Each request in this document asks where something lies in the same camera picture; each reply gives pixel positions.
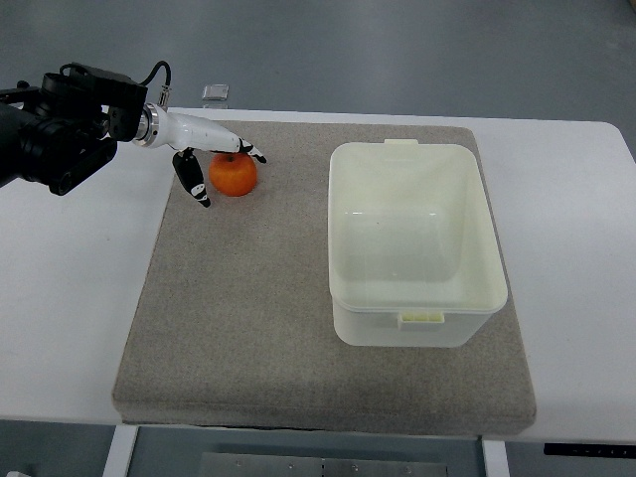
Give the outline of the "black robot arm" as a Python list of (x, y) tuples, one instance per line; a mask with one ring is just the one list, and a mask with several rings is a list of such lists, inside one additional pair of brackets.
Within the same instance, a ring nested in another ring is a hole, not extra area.
[(69, 63), (31, 86), (1, 91), (1, 185), (40, 183), (63, 196), (108, 164), (120, 142), (151, 130), (148, 85), (165, 71), (159, 105), (167, 105), (172, 72), (160, 61), (142, 81)]

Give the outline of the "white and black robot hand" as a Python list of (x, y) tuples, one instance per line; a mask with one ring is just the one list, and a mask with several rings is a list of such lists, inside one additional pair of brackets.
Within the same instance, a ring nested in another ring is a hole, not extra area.
[(251, 143), (203, 117), (158, 112), (152, 122), (150, 138), (157, 147), (167, 145), (175, 150), (172, 164), (177, 178), (184, 190), (204, 208), (208, 208), (211, 201), (195, 150), (243, 153), (260, 163), (266, 162), (262, 153)]

